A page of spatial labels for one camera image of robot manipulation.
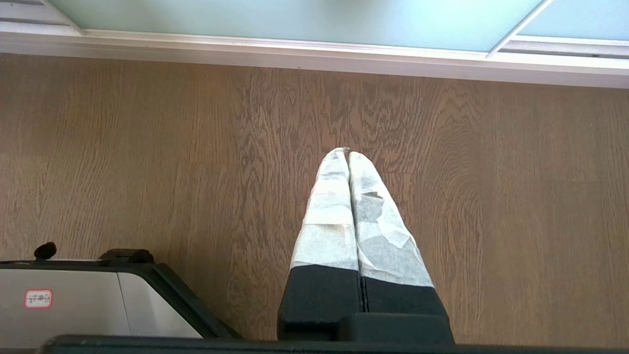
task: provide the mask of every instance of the wood grain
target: wood grain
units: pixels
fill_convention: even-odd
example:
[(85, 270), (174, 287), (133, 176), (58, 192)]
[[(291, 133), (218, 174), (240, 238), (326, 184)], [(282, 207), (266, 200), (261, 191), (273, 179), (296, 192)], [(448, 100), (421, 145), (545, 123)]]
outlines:
[(629, 91), (0, 55), (0, 258), (148, 248), (274, 339), (321, 158), (370, 157), (459, 343), (629, 346)]

